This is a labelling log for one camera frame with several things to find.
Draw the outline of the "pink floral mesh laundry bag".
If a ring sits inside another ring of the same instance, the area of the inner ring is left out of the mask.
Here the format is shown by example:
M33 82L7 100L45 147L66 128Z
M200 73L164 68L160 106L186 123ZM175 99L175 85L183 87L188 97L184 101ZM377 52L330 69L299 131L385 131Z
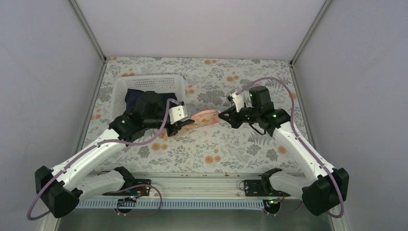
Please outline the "pink floral mesh laundry bag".
M206 126L212 126L214 124L217 124L220 122L220 119L218 117L219 111L215 109L211 110L204 110L201 112L197 112L193 114L190 119L193 119L195 121L194 124L187 125L183 127L179 132L178 135L187 133L193 129L196 128L202 128Z

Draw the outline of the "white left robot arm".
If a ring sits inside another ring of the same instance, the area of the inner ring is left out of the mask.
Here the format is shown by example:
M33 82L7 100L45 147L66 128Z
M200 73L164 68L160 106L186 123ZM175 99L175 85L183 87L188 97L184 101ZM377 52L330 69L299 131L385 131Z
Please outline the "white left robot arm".
M173 136L184 126L194 123L184 102L163 98L154 91L145 91L134 100L126 100L126 106L124 113L86 148L52 168L42 166L36 170L36 197L26 215L29 220L33 220L31 213L38 201L44 203L48 213L61 218L87 199L104 193L131 193L134 177L125 167L91 178L88 174L124 148L146 145L146 141L139 142L139 139L147 130L155 129L157 135L165 130L168 136Z

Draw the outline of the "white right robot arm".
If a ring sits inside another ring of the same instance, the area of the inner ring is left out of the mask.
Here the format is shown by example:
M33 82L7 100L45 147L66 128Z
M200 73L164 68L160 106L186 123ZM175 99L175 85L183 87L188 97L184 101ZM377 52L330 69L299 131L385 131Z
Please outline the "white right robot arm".
M296 177L280 168L271 169L261 176L261 191L267 196L277 191L288 193L300 199L308 211L319 216L340 206L337 218L344 214L349 174L344 168L335 168L325 160L314 147L299 133L292 117L284 109L276 109L264 86L249 89L251 106L244 103L238 92L227 96L232 106L221 112L219 118L232 128L247 123L251 127L258 124L261 135L268 134L293 156L304 173Z

